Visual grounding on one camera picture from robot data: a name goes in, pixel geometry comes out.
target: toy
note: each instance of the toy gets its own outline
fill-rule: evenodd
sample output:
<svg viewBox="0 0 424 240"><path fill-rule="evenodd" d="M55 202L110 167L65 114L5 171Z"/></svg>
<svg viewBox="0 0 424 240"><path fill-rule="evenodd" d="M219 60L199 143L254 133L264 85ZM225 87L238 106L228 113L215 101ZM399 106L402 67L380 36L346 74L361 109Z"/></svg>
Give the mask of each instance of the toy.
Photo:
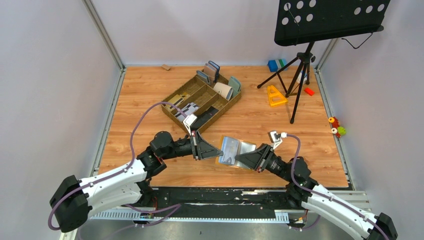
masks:
<svg viewBox="0 0 424 240"><path fill-rule="evenodd" d="M171 67L166 64L163 64L162 68L165 69L166 71L169 71L171 69Z"/></svg>
<svg viewBox="0 0 424 240"><path fill-rule="evenodd" d="M268 86L266 88L266 91L268 92L268 100L269 100L269 105L271 107L280 106L288 102L287 98L285 98L283 94L280 91L278 91L275 86L273 85Z"/></svg>
<svg viewBox="0 0 424 240"><path fill-rule="evenodd" d="M331 124L331 133L334 134L337 138L346 135L346 129L340 126L339 120L335 116L330 117L328 122Z"/></svg>
<svg viewBox="0 0 424 240"><path fill-rule="evenodd" d="M281 68L283 68L285 65L287 65L287 61L283 59L277 59L277 60L269 60L268 61L268 68L271 73L277 72Z"/></svg>
<svg viewBox="0 0 424 240"><path fill-rule="evenodd" d="M309 96L313 96L315 94L314 91L312 91L312 89L310 89L309 87L305 88L304 90L307 94L309 94Z"/></svg>

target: cable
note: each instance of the cable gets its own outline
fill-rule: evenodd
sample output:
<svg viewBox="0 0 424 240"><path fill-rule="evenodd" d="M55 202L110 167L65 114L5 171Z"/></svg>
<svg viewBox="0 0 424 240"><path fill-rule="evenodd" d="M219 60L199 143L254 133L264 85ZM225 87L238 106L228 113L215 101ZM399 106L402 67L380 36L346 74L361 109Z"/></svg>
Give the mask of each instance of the cable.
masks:
<svg viewBox="0 0 424 240"><path fill-rule="evenodd" d="M47 224L48 224L48 227L51 229L51 230L54 230L54 231L57 231L57 230L60 230L61 228L60 228L60 226L59 227L56 227L56 226L53 226L53 224L52 224L52 219L53 219L53 215L55 214L55 212L56 212L56 210L58 209L58 207L67 199L67 198L69 198L72 194L74 194L74 193L76 193L76 192L78 192L78 191L80 191L80 190L83 190L83 189L85 189L85 188L87 188L87 187L89 187L91 184L93 184L93 185L95 185L95 184L98 184L98 183L100 183L100 182L103 182L103 181L105 181L105 180L108 180L108 179L111 179L111 178L113 178L113 177L115 177L115 176L117 176L117 175L119 175L119 174L121 174L121 173L123 173L124 171L127 171L128 169L130 169L130 167L133 165L133 163L134 163L134 161L135 161L135 158L136 158L136 153L135 153L135 151L134 151L134 146L133 146L133 138L134 138L134 134L136 133L136 130L137 130L137 128L139 127L139 125L140 125L140 123L142 122L142 120L145 118L145 116L146 116L146 114L150 111L150 110L152 110L154 107L156 107L156 106L158 106L158 105L161 105L161 104L167 104L167 105L171 105L173 108L175 108L178 112L180 112L181 113L181 115L183 115L184 117L187 117L187 115L181 110L181 109L179 109L177 106L175 106L174 104L172 104L172 103L170 103L170 102L167 102L167 101L160 101L160 102L158 102L158 103L155 103L155 104L153 104L151 107L149 107L144 113L143 113L143 115L140 117L140 119L138 120L138 122L137 122L137 124L135 125L135 127L134 127L134 130L132 130L132 132L131 132L131 136L129 137L129 147L131 148L131 162L128 164L128 166L126 166L124 169L122 169L122 170L120 170L120 171L117 171L117 172L115 172L115 173L113 173L113 174L111 174L111 175L109 175L109 176L105 176L105 177L103 177L103 178L100 178L100 179L97 179L97 180L95 180L95 181L93 181L93 182L89 182L89 183L87 183L87 184L85 184L85 185L82 185L82 186L80 186L80 187L78 187L78 188L76 188L76 189L74 189L74 190L72 190L72 191L70 191L68 194L66 194L64 197L62 197L57 203L56 203L56 205L54 205L54 207L51 209L51 212L50 212L50 214L49 214L49 216L48 216L48 222L47 222Z"/></svg>
<svg viewBox="0 0 424 240"><path fill-rule="evenodd" d="M154 226L154 225L160 224L165 219L169 218L173 213L175 213L179 208L181 208L181 204L179 204L179 203L172 205L172 206L169 206L169 207L162 208L160 210L155 210L155 211L143 211L143 210L137 209L137 208L135 208L131 205L128 205L128 204L126 204L125 206L129 207L130 209L132 209L134 211L142 213L142 214L157 214L157 213L165 212L165 211L170 210L170 209L174 209L170 213L168 213L166 216L162 217L160 220L157 220L157 221L154 221L154 222L148 223L148 224L142 224L143 227L149 227L149 226Z"/></svg>
<svg viewBox="0 0 424 240"><path fill-rule="evenodd" d="M170 209L174 209L170 213L168 213L166 216L162 217L160 220L154 221L152 223L141 224L141 227L142 228L144 228L144 227L151 227L151 226L160 224L161 222L163 222L164 220L166 220L167 218L169 218L172 214L174 214L179 208L181 208L181 204L175 204L175 205L172 205L172 206L169 206L169 207L165 207L165 208L162 208L162 209L159 209L159 210L143 211L143 210L137 209L137 208L135 208L135 207L133 207L133 206L131 206L129 204L126 204L125 206L129 207L130 209L132 209L134 211L137 211L139 213L142 213L142 214L156 214L156 213L165 212L165 211L170 210ZM108 240L111 237L113 237L114 235L116 235L117 233L120 233L120 232L122 232L124 230L127 230L127 229L130 229L130 228L137 227L138 225L140 225L140 224L131 224L131 225L124 226L124 227L122 227L122 228L114 231L113 233L111 233L107 237L103 238L103 240ZM78 239L79 240L83 240L83 238L81 237L81 228L78 230L77 235L78 235Z"/></svg>
<svg viewBox="0 0 424 240"><path fill-rule="evenodd" d="M321 215L318 215L318 217L316 218L316 220L311 225L309 225L307 227L302 227L302 228L300 228L300 227L291 227L291 228L294 229L294 230L297 230L297 231L300 231L300 230L302 230L302 231L304 231L304 230L310 230L310 229L312 229L313 227L315 227L318 224L318 222L320 221L320 219L321 219Z"/></svg>
<svg viewBox="0 0 424 240"><path fill-rule="evenodd" d="M304 215L301 217L302 220L304 219L305 223L308 221L308 212L309 210L306 209Z"/></svg>
<svg viewBox="0 0 424 240"><path fill-rule="evenodd" d="M287 11L290 13L291 17L293 18L294 22L297 25L297 36L296 36L296 43L294 44L295 46L298 44L298 40L299 40L299 34L301 33L301 27L299 26L298 21L296 20L295 16L293 16L292 11L290 11L290 3L286 3L285 7L287 8Z"/></svg>
<svg viewBox="0 0 424 240"><path fill-rule="evenodd" d="M366 39L365 39L365 41L363 41L359 46L353 46L352 45L352 43L349 41L349 40L347 40L346 38L344 38L344 37L342 37L341 39L342 40L346 40L346 42L348 43L348 44L350 44L350 46L352 46L352 48L353 49L358 49L358 48L360 48L361 46L362 46L362 44L364 44L369 38L371 38L371 36L373 35L373 33L374 32L371 32L371 35L369 35Z"/></svg>
<svg viewBox="0 0 424 240"><path fill-rule="evenodd" d="M312 194L316 194L316 195L319 195L319 196L321 196L321 197L323 197L323 198L326 198L326 199L328 199L328 200L330 200L331 199L331 197L329 197L329 196L327 196L327 195L325 195L325 194L323 194L323 193L321 193L321 192L317 192L317 191L314 191L314 190L312 190L312 189L309 189L309 188L306 188L306 187L304 187L304 186L302 186L302 185L300 185L297 181L296 181L296 179L295 179L295 165L296 165L296 161L298 160L298 155L299 155L299 152L300 152L300 150L301 150L301 140L297 137L297 136L295 136L295 135L292 135L292 134L287 134L287 137L291 137L291 138L294 138L294 139L296 139L297 140L297 149L296 149L296 153L294 154L294 159L293 159L293 163L291 164L291 171L290 171L290 175L291 175L291 179L292 179L292 181L293 181L293 183L296 185L296 186L298 186L300 189L302 189L302 190L305 190L305 191L307 191L307 192L310 192L310 193L312 193ZM339 201L339 200L337 200L337 199L332 199L332 201L334 201L334 202L336 202L336 203L338 203L338 204L340 204L340 205L342 205L343 207L345 207L345 208L347 208L347 209L349 209L350 211L352 211L352 212L354 212L355 214L357 214L358 216L360 216L362 219L366 219L366 217L365 217L365 215L363 215L361 212L359 212L359 211L357 211L356 209L354 209L353 207L351 207L351 206L349 206L348 204L346 204L346 203L344 203L344 202L342 202L342 201ZM374 226L374 228L375 229L377 229L380 233L381 233L381 235L384 237L384 239L385 240L390 240L389 239L389 237L386 235L386 233L376 224L376 223L374 223L373 221L371 221L370 219L366 219L366 221L368 222L368 223L370 223L372 226Z"/></svg>

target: wooden floor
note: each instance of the wooden floor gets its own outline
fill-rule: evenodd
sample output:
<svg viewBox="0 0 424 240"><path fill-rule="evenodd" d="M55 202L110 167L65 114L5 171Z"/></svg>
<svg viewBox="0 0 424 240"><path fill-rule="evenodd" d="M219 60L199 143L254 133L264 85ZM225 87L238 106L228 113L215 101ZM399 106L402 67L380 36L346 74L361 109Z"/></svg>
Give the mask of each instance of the wooden floor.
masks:
<svg viewBox="0 0 424 240"><path fill-rule="evenodd" d="M183 83L192 78L202 66L172 67L166 71L161 67L129 67L126 71L117 102L100 172L106 172L131 160L130 133L143 112L151 105L163 100ZM284 83L290 83L296 68L291 67L282 74ZM300 137L303 156L312 171L312 177L326 187L347 187L348 183L334 142L320 91L311 74L310 89L314 96L302 92L295 123L289 119L296 97L288 98L286 105L270 107L267 98L268 85L281 92L278 78L257 89L257 85L271 74L267 66L222 66L220 73L235 76L242 84L243 95L238 103L228 110L203 134L209 143L219 147L222 135L248 142L269 144L268 132L277 130ZM168 131L174 139L184 137L184 131L169 119L158 106L147 114L134 136L136 155L146 149L154 135ZM295 154L297 143L286 138L276 149L284 161ZM264 171L257 173L248 169L237 169L215 164L215 159L195 161L192 156L166 160L167 169L155 176L152 186L181 187L284 187L286 182Z"/></svg>

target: black music stand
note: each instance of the black music stand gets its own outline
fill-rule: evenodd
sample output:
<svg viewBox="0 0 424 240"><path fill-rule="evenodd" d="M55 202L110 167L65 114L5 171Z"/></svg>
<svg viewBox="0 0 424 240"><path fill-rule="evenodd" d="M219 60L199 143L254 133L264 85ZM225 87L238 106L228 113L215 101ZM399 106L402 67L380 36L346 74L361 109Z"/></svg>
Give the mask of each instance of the black music stand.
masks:
<svg viewBox="0 0 424 240"><path fill-rule="evenodd" d="M280 46L293 46L309 43L305 52L257 86L260 89L269 80L278 76L285 91L285 97L296 95L290 123L295 122L296 110L302 92L305 73L306 84L310 83L310 68L315 56L311 53L316 41L335 39L359 34L372 34L384 29L382 22L390 0L280 0L274 42ZM280 73L300 60L288 89ZM293 93L293 87L299 74L299 89Z"/></svg>

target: yellow triangle toy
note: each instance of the yellow triangle toy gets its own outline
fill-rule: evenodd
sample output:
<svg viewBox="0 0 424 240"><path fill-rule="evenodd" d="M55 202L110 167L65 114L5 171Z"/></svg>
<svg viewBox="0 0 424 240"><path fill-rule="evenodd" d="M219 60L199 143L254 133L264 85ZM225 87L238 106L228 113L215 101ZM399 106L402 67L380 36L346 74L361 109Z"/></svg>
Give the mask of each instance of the yellow triangle toy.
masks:
<svg viewBox="0 0 424 240"><path fill-rule="evenodd" d="M268 86L266 91L268 92L269 105L271 107L280 106L288 102L287 98L275 86Z"/></svg>

